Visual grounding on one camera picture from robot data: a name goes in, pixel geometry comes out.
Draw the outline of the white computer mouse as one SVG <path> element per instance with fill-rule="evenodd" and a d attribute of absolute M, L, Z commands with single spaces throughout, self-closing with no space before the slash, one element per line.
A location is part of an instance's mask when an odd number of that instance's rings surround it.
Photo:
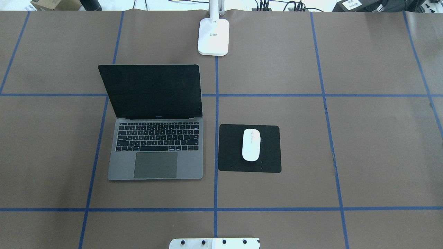
<path fill-rule="evenodd" d="M 261 133 L 257 129 L 245 129 L 242 141 L 242 158 L 248 162 L 259 159 L 261 152 Z"/>

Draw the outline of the black mouse pad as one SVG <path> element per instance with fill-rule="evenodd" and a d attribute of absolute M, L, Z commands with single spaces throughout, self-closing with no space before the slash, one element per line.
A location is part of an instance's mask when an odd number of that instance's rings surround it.
<path fill-rule="evenodd" d="M 255 162 L 248 162 L 242 158 L 242 141 L 245 129 L 257 129 L 261 134 L 260 156 Z M 221 124 L 219 128 L 218 170 L 280 173 L 282 167 L 279 127 Z"/>

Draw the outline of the grey laptop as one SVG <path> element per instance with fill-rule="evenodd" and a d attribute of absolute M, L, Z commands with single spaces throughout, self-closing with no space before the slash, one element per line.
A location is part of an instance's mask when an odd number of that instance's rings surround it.
<path fill-rule="evenodd" d="M 201 179 L 197 64 L 99 65 L 116 116 L 108 180 Z"/>

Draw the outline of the white desk lamp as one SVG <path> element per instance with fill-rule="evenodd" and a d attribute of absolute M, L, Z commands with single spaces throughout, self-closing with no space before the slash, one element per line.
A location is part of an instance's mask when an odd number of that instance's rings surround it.
<path fill-rule="evenodd" d="M 209 0 L 209 17 L 199 23 L 197 49 L 201 55 L 227 55 L 230 23 L 220 17 L 224 14 L 224 0 Z"/>

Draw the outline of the black power adapter box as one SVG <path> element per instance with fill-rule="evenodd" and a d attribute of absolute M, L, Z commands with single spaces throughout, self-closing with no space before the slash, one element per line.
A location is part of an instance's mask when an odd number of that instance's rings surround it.
<path fill-rule="evenodd" d="M 337 2 L 332 12 L 373 12 L 383 3 L 383 0 L 341 0 Z"/>

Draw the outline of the black water bottle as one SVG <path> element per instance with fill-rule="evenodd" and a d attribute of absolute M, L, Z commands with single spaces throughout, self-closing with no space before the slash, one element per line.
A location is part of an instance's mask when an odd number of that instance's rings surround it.
<path fill-rule="evenodd" d="M 82 7 L 86 11 L 101 11 L 102 6 L 98 0 L 79 0 L 82 4 Z"/>

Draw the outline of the cardboard box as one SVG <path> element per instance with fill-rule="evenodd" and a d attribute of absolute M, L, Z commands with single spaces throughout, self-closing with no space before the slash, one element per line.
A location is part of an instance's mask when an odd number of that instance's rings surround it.
<path fill-rule="evenodd" d="M 78 11 L 82 6 L 79 0 L 31 0 L 38 11 Z"/>

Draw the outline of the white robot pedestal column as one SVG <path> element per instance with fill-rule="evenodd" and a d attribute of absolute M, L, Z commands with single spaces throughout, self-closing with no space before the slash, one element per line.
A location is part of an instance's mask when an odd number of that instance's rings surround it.
<path fill-rule="evenodd" d="M 170 249 L 260 249 L 259 238 L 176 238 Z"/>

